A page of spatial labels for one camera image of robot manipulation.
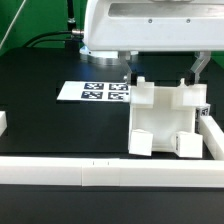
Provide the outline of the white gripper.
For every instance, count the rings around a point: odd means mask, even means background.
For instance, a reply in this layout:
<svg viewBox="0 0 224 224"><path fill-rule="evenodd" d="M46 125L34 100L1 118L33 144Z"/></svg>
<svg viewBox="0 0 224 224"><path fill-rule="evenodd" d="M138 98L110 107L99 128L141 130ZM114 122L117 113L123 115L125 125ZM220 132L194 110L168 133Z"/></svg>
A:
<svg viewBox="0 0 224 224"><path fill-rule="evenodd" d="M224 0L88 0L84 43L93 51L121 51L127 85L137 85L126 51L200 51L185 84L198 84L210 51L224 50Z"/></svg>

